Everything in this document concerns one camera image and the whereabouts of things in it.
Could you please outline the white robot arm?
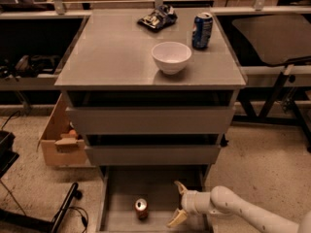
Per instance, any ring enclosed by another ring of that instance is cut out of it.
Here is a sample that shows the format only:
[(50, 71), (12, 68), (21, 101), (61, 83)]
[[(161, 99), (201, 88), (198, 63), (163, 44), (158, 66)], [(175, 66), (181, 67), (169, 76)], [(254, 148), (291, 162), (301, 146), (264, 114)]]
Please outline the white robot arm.
[(168, 227), (183, 223), (190, 215), (233, 214), (243, 218), (260, 233), (311, 233), (311, 212), (300, 223), (295, 223), (243, 200), (225, 186), (215, 186), (206, 192), (188, 190), (178, 181), (174, 184), (181, 195), (181, 208), (176, 209), (167, 223)]

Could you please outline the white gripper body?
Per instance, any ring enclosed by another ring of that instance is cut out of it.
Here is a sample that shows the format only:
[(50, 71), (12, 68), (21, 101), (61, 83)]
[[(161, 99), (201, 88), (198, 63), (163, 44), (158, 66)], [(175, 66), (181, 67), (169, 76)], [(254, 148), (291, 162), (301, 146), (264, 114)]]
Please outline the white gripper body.
[(201, 213), (199, 198), (200, 193), (196, 190), (187, 190), (182, 194), (181, 206), (188, 215), (199, 215)]

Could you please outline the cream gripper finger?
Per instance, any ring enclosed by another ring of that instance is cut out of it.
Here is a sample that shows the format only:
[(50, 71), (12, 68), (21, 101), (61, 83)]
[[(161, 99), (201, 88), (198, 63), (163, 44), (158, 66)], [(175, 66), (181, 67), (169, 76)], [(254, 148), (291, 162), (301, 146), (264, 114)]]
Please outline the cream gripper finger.
[(176, 209), (173, 217), (168, 221), (167, 227), (172, 228), (180, 225), (188, 218), (188, 214), (184, 209)]
[(175, 181), (174, 184), (177, 185), (178, 192), (181, 196), (188, 192), (188, 189), (181, 182)]

